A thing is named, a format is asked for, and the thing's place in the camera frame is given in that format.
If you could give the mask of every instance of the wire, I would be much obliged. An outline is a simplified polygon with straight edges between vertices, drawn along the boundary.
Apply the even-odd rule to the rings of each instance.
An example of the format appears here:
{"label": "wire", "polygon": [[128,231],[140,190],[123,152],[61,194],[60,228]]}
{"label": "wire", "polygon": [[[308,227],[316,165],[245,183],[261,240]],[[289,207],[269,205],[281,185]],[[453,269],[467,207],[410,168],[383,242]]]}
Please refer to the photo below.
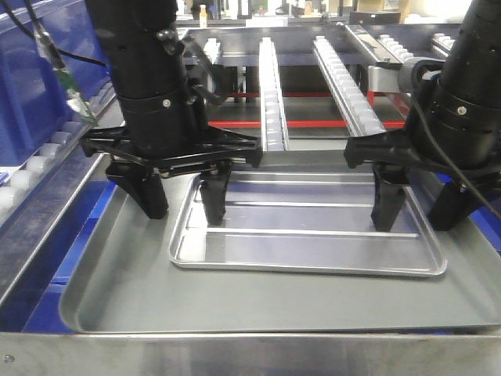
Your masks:
{"label": "wire", "polygon": [[479,200],[497,219],[501,220],[501,213],[499,213],[494,206],[484,197],[482,193],[475,187],[475,185],[469,180],[461,171],[459,167],[452,161],[451,158],[445,153],[445,151],[438,145],[436,138],[431,134],[430,125],[428,124],[428,120],[426,119],[426,115],[424,114],[423,108],[418,104],[416,98],[414,96],[411,97],[411,101],[413,102],[414,109],[416,109],[417,114],[421,119],[421,124],[423,125],[424,132],[431,145],[440,157],[445,161],[445,163],[454,171],[454,173],[461,179],[462,183],[470,190],[470,192]]}
{"label": "wire", "polygon": [[[29,38],[31,39],[34,39],[34,34],[26,27],[24,26],[21,21],[19,21],[19,19],[17,18],[17,16],[14,14],[12,8],[10,8],[9,4],[7,3],[6,0],[0,0],[0,4],[3,5],[3,7],[5,8],[5,12],[7,13],[7,15],[9,16],[9,18],[11,19],[12,22],[14,22],[14,24]],[[35,19],[37,20],[36,18],[36,15],[34,13],[34,10],[33,10],[33,7],[30,6],[31,8],[31,11],[30,9],[27,7],[27,11],[28,13],[30,14],[30,18],[34,15],[35,16]],[[64,56],[67,56],[67,57],[70,57],[72,59],[75,59],[75,60],[80,60],[80,61],[84,61],[86,63],[91,63],[91,64],[95,64],[95,65],[100,65],[101,67],[105,67],[106,66],[106,63],[104,63],[103,61],[101,60],[97,60],[97,59],[93,59],[91,57],[86,57],[86,56],[80,56],[80,55],[76,55],[74,53],[71,53],[71,52],[68,52],[64,49],[57,49],[57,51],[61,54],[61,55],[64,55]]]}
{"label": "wire", "polygon": [[40,28],[40,20],[37,18],[37,13],[34,12],[33,6],[31,4],[31,0],[24,0],[24,6],[26,6],[26,10],[28,11],[28,14],[30,15],[31,22],[33,22],[33,25],[36,28]]}

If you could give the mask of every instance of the stainless steel surface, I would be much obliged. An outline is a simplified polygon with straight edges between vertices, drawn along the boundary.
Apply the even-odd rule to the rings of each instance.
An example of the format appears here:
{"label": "stainless steel surface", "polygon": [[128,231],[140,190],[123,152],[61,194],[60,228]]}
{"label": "stainless steel surface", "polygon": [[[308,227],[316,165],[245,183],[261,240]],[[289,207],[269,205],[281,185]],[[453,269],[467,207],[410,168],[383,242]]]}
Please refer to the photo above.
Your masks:
{"label": "stainless steel surface", "polygon": [[360,25],[346,25],[348,40],[364,55],[369,65],[398,69],[402,62],[389,53]]}
{"label": "stainless steel surface", "polygon": [[259,92],[263,151],[288,150],[289,136],[280,88],[279,65],[275,44],[270,38],[263,38],[259,45]]}
{"label": "stainless steel surface", "polygon": [[432,277],[445,271],[415,197],[391,233],[370,219],[369,173],[234,172],[222,226],[209,226],[192,181],[172,238],[185,268]]}
{"label": "stainless steel surface", "polygon": [[493,336],[353,334],[0,334],[2,376],[496,376]]}
{"label": "stainless steel surface", "polygon": [[[331,158],[349,171],[340,151]],[[182,210],[189,180],[165,182],[171,219]],[[426,203],[426,197],[419,199]],[[174,225],[148,220],[118,190],[63,296],[65,322],[87,332],[238,333],[478,330],[501,324],[501,259],[471,222],[437,234],[449,265],[441,276],[426,279],[182,269],[169,260]]]}
{"label": "stainless steel surface", "polygon": [[315,58],[350,134],[364,136],[384,132],[384,126],[332,45],[323,36],[318,36],[313,43]]}
{"label": "stainless steel surface", "polygon": [[367,68],[368,90],[371,92],[398,92],[398,70],[376,67]]}

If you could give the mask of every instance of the aluminum tray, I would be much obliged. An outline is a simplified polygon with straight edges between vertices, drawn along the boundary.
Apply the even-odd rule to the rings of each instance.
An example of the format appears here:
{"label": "aluminum tray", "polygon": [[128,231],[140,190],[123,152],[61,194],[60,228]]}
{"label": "aluminum tray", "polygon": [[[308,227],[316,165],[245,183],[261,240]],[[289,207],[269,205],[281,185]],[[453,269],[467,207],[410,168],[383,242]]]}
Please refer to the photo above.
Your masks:
{"label": "aluminum tray", "polygon": [[370,173],[234,172],[221,226],[193,178],[170,245],[185,268],[432,277],[447,262],[410,194],[390,233],[370,219]]}

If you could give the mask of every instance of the screw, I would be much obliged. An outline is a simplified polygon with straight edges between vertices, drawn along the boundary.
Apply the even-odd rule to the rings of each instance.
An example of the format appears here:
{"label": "screw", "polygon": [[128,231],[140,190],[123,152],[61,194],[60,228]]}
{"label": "screw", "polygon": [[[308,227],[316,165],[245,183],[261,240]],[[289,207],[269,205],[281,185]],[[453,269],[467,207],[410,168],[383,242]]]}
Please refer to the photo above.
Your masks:
{"label": "screw", "polygon": [[457,113],[461,116],[466,115],[468,112],[465,106],[457,107]]}
{"label": "screw", "polygon": [[16,361],[16,358],[14,358],[12,355],[5,355],[3,357],[3,361],[4,361],[4,363],[11,364],[11,363],[14,363]]}

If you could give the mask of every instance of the blue plastic container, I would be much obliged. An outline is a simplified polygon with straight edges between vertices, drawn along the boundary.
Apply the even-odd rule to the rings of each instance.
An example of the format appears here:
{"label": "blue plastic container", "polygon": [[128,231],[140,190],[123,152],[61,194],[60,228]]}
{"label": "blue plastic container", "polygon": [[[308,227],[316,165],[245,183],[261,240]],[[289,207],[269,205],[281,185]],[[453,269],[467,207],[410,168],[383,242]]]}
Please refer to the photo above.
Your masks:
{"label": "blue plastic container", "polygon": [[[13,8],[19,2],[10,1]],[[60,49],[104,60],[83,0],[34,4]],[[17,13],[32,30],[25,11]],[[5,14],[0,18],[0,166],[22,165],[70,119],[66,94],[34,41]],[[87,98],[108,81],[105,67],[64,58]]]}

